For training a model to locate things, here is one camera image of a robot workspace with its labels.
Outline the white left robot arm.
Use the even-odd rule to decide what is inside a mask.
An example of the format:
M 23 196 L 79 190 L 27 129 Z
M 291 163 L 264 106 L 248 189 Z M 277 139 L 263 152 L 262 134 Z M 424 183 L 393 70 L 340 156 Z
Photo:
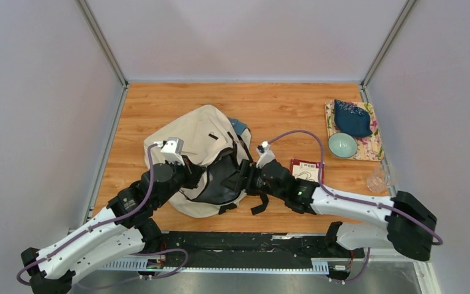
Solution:
M 188 159 L 151 165 L 80 228 L 43 249 L 24 250 L 17 281 L 33 293 L 68 293 L 118 258 L 157 253 L 163 239 L 154 212 L 180 190 L 197 188 L 206 171 Z

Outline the red and white book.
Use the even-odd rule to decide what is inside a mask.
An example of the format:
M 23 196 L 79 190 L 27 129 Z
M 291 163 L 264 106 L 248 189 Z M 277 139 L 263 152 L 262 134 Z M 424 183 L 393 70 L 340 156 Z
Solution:
M 300 159 L 291 159 L 290 172 L 295 178 L 319 183 L 320 162 L 312 162 Z

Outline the floral cover paperback book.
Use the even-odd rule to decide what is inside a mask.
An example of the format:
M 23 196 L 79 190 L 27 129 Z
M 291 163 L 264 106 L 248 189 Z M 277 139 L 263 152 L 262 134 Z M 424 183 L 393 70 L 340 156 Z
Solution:
M 235 119 L 235 118 L 228 118 L 228 120 L 230 121 L 230 123 L 232 125 L 232 128 L 234 129 L 237 136 L 241 137 L 242 134 L 247 129 L 247 125 L 245 123 L 241 122 L 240 120 Z

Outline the beige canvas backpack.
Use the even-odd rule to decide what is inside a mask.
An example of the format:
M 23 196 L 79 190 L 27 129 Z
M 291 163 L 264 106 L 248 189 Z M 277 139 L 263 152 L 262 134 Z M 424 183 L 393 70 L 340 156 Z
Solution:
M 203 105 L 163 126 L 144 139 L 144 147 L 168 138 L 183 141 L 181 155 L 201 167 L 198 183 L 180 188 L 170 198 L 179 212 L 194 218 L 211 217 L 236 209 L 246 196 L 221 184 L 243 160 L 251 161 L 251 133 L 246 125 L 238 132 L 234 120 L 213 105 Z

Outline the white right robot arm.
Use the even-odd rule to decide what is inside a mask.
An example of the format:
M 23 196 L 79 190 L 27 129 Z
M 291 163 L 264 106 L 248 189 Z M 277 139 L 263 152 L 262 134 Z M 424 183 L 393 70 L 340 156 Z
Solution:
M 388 197 L 337 190 L 295 178 L 276 160 L 262 167 L 243 160 L 234 177 L 236 191 L 271 195 L 295 213 L 353 219 L 353 224 L 330 225 L 324 247 L 334 257 L 347 250 L 392 248 L 407 258 L 427 262 L 432 247 L 443 243 L 435 232 L 437 217 L 409 192 L 399 190 Z

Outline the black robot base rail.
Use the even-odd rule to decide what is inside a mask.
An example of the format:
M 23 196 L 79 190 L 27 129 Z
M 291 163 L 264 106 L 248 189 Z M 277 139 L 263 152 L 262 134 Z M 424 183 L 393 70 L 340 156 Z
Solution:
M 340 266 L 349 273 L 364 249 L 347 250 L 324 234 L 168 232 L 142 250 L 160 255 L 172 270 L 239 273 L 330 274 Z

